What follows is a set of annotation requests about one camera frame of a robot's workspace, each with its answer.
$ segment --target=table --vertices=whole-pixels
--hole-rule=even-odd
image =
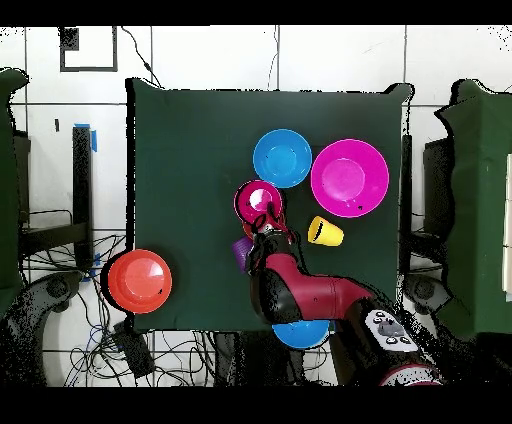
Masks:
[[[287,224],[303,240],[316,215],[345,232],[337,248],[302,243],[311,273],[350,276],[395,297],[401,111],[409,85],[395,84],[385,93],[164,91],[131,79],[127,90],[133,96],[128,116],[135,118],[133,127],[127,120],[128,133],[135,131],[135,186],[128,184],[134,189],[135,247],[162,256],[173,278],[165,304],[136,316],[137,329],[269,329],[253,311],[249,278],[240,273],[231,244],[244,236],[234,194],[257,178],[254,146],[277,128],[303,135],[313,160],[344,138],[367,141],[382,153],[389,189],[363,217],[343,219],[322,209],[309,176],[283,193]]]

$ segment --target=plastic bowl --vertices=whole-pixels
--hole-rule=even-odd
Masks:
[[[295,131],[274,130],[258,141],[252,160],[254,170],[262,180],[278,188],[290,188],[308,175],[312,161],[311,147]]]
[[[329,320],[274,324],[275,335],[293,349],[309,349],[322,344],[329,335]]]
[[[158,309],[171,292],[172,277],[165,261],[149,250],[125,253],[111,266],[108,288],[116,303],[137,313]]]
[[[311,189],[326,211],[356,218],[375,209],[388,190],[389,172],[380,152],[361,140],[339,140],[323,149],[311,169]]]

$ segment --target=red plate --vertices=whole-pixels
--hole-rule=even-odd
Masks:
[[[165,261],[149,250],[135,249],[117,259],[108,273],[110,294],[122,308],[136,314],[158,309],[171,292]]]

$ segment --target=magenta cup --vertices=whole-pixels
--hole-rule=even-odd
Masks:
[[[235,255],[236,263],[240,268],[242,273],[245,273],[245,260],[247,258],[247,254],[252,249],[252,240],[249,240],[247,236],[244,236],[238,241],[235,241],[231,245],[231,249],[233,250],[233,254]]]

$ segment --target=green tablecloth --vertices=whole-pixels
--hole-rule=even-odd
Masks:
[[[512,95],[488,92],[472,80],[456,83],[454,90],[453,102],[438,112],[455,152],[455,220],[446,242],[447,284],[454,298],[438,316],[464,339],[480,332],[512,333],[512,303],[502,289]]]
[[[345,232],[337,248],[303,243],[311,273],[350,276],[395,297],[401,105],[411,93],[408,85],[377,94],[164,91],[132,82],[135,247],[161,255],[173,277],[165,304],[137,316],[137,328],[268,328],[253,311],[249,278],[231,252],[231,244],[244,236],[233,196],[241,184],[257,178],[254,146],[277,128],[302,134],[313,160],[323,147],[344,138],[367,141],[382,153],[389,189],[381,205],[361,218],[342,219],[322,209],[309,176],[284,193],[287,223],[303,239],[315,215]]]

